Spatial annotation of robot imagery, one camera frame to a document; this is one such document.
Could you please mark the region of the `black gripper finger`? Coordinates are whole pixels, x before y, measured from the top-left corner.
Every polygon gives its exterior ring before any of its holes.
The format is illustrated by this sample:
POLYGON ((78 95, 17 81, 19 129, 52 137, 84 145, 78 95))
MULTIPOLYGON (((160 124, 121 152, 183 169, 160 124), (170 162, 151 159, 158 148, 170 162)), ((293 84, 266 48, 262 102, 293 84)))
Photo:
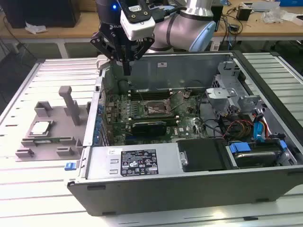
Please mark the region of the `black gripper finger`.
POLYGON ((109 38, 110 39, 105 38, 102 32, 97 32, 91 38, 90 43, 111 61, 121 63, 124 75, 127 76, 127 61, 118 34, 116 32, 110 32, 109 38))
POLYGON ((139 60, 154 43, 154 38, 143 38, 127 44, 127 75, 131 74, 130 62, 139 60))

